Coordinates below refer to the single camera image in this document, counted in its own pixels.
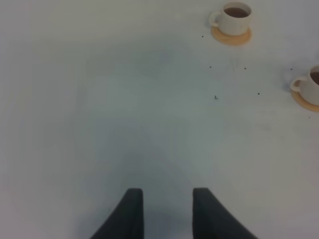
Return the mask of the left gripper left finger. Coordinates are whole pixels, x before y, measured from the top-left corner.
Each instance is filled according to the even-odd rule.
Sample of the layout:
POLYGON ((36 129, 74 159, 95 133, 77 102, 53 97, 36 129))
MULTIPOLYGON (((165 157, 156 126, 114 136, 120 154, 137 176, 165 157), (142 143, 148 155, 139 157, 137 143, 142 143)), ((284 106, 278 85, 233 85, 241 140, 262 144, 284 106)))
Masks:
POLYGON ((128 189, 92 239, 143 239, 144 201, 139 188, 128 189))

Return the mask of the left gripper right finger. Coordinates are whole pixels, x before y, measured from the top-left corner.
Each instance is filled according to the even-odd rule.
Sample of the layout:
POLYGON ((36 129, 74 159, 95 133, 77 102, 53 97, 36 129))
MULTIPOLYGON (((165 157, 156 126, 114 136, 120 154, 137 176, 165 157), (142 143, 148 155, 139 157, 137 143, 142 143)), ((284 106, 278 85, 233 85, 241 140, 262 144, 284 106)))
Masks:
POLYGON ((193 189, 192 234, 194 239, 255 239, 207 188, 193 189))

